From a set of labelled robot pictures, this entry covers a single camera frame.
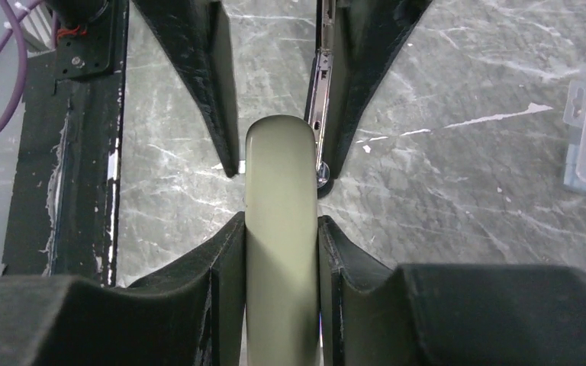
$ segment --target tabletop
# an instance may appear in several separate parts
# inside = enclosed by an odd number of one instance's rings
[[[314,1],[224,7],[240,136],[261,117],[302,117]],[[121,286],[201,244],[244,206],[243,176],[226,178],[195,103],[135,9],[127,60]],[[562,115],[584,67],[586,1],[434,0],[365,111],[319,214],[390,266],[586,271],[586,196],[562,186]]]

